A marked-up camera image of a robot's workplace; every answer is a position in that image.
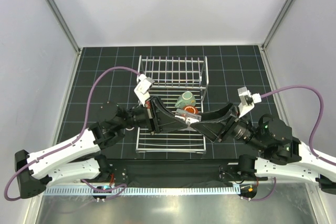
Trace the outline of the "mint green ceramic mug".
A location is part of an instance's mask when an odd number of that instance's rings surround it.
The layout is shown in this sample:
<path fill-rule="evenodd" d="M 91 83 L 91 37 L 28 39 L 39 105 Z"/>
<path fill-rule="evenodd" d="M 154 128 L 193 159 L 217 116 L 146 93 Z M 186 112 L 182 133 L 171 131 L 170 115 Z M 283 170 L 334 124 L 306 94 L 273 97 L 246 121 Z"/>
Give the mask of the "mint green ceramic mug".
<path fill-rule="evenodd" d="M 190 91 L 186 91 L 179 96 L 175 104 L 175 107 L 183 109 L 186 106 L 195 106 L 195 105 L 196 105 L 196 99 L 194 94 Z"/>

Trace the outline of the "orange brown ceramic mug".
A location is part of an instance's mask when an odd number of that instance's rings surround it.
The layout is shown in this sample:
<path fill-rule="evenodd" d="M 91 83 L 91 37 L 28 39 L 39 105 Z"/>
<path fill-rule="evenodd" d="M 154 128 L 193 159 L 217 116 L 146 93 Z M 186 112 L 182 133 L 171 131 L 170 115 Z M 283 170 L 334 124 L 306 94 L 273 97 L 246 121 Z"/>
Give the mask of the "orange brown ceramic mug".
<path fill-rule="evenodd" d="M 183 108 L 184 111 L 187 111 L 188 113 L 193 113 L 193 114 L 197 114 L 198 113 L 198 109 L 195 106 L 192 105 L 187 105 Z"/>

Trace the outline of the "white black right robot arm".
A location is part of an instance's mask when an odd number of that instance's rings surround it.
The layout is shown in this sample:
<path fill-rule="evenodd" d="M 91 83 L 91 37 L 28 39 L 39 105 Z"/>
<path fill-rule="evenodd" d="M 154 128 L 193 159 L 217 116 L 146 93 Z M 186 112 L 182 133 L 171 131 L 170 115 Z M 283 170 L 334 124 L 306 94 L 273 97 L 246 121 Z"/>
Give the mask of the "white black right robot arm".
<path fill-rule="evenodd" d="M 242 154 L 236 165 L 222 169 L 227 181 L 287 177 L 316 183 L 324 193 L 335 194 L 335 161 L 326 162 L 312 147 L 294 137 L 292 128 L 279 118 L 264 114 L 253 126 L 245 106 L 229 104 L 198 114 L 190 126 L 212 142 L 231 138 L 259 153 L 257 157 Z"/>

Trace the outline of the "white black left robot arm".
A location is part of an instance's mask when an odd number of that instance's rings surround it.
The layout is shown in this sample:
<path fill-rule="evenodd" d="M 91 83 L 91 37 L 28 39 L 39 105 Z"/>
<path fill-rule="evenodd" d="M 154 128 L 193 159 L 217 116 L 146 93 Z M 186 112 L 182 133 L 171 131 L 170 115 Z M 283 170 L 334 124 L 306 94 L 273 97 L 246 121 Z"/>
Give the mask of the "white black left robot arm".
<path fill-rule="evenodd" d="M 158 97 L 129 110 L 108 101 L 99 108 L 97 122 L 84 125 L 78 135 L 38 152 L 15 153 L 19 199 L 35 197 L 47 187 L 69 180 L 108 181 L 114 170 L 101 151 L 122 140 L 125 129 L 145 127 L 153 134 L 168 133 L 200 120 L 183 109 L 171 112 Z"/>

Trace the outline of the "small clear shot glass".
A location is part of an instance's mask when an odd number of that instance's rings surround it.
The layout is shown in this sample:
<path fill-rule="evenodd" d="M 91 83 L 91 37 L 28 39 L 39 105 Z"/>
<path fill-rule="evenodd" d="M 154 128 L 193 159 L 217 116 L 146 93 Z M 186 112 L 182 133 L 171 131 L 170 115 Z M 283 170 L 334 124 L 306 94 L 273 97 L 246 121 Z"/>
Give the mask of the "small clear shot glass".
<path fill-rule="evenodd" d="M 182 109 L 176 110 L 175 117 L 183 120 L 187 125 L 200 122 L 202 119 L 201 115 L 193 114 Z"/>

